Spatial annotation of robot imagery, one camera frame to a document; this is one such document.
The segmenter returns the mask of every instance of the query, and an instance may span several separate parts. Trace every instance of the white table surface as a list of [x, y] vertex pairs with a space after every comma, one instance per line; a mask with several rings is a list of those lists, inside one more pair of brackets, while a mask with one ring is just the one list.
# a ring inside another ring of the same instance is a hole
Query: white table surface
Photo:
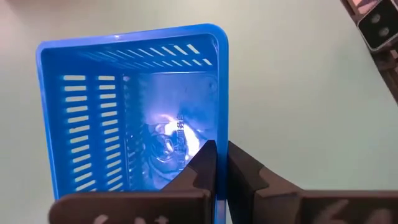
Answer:
[[398, 107], [338, 0], [0, 0], [2, 223], [53, 200], [39, 42], [202, 22], [229, 36], [230, 140], [303, 188], [398, 189]]

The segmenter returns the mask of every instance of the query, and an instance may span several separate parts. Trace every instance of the black device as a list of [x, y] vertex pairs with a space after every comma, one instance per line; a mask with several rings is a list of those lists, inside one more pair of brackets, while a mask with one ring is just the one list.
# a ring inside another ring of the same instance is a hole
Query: black device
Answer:
[[372, 51], [382, 49], [398, 37], [398, 6], [394, 0], [380, 0], [358, 21], [365, 42]]

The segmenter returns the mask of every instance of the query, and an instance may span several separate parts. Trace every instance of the blue plastic basket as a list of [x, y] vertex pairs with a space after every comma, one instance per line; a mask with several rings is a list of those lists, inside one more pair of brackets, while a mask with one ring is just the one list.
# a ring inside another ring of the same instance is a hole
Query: blue plastic basket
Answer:
[[208, 139], [225, 198], [228, 40], [219, 27], [44, 42], [37, 68], [56, 199], [161, 189]]

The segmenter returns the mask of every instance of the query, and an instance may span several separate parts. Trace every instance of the light green surface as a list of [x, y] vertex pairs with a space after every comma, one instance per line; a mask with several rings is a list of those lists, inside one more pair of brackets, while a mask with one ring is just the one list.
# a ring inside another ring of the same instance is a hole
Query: light green surface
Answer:
[[52, 202], [39, 42], [202, 22], [229, 36], [232, 141], [301, 187], [398, 189], [398, 107], [338, 0], [0, 0], [3, 224]]

